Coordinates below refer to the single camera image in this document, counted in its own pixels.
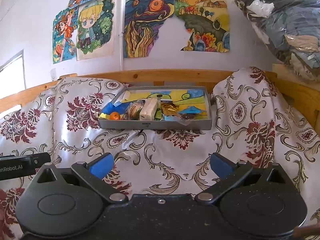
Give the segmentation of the person's left hand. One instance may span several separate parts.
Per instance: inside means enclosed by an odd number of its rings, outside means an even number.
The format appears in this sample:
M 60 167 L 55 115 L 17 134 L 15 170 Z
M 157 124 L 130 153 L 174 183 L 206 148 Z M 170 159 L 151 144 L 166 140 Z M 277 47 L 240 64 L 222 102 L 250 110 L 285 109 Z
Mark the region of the person's left hand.
M 0 221 L 4 220 L 5 217 L 5 207 L 3 206 L 2 202 L 6 201 L 7 193 L 0 189 Z

